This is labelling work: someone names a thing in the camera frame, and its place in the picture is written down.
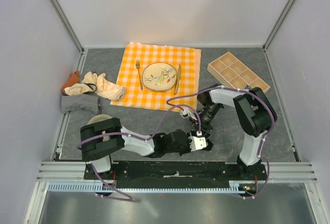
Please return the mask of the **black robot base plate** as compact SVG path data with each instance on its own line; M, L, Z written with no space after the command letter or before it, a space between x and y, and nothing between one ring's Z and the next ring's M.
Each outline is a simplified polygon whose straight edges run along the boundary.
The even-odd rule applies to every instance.
M100 177L118 188L225 188L231 181L265 180L267 167L261 162L246 169L236 162L115 161Z

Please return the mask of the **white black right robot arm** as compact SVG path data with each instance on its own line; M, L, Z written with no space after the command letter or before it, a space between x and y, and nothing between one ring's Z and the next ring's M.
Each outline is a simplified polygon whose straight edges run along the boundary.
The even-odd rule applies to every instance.
M243 147L238 155L237 176L249 179L254 173L254 165L259 163L266 136L273 129L277 114L260 87L232 89L214 85L197 93L197 100L203 105L198 111L203 131L211 133L212 120L224 106L236 110L239 124L244 131Z

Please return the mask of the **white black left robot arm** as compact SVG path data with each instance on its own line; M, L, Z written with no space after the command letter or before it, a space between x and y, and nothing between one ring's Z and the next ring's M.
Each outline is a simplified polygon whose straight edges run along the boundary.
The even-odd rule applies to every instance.
M141 135L126 129L118 118L108 118L80 129L78 149L89 174L109 179L114 174L110 155L116 151L126 150L152 159L167 153L182 156L198 150L210 151L213 144L209 137L208 132L186 133L181 129L168 134Z

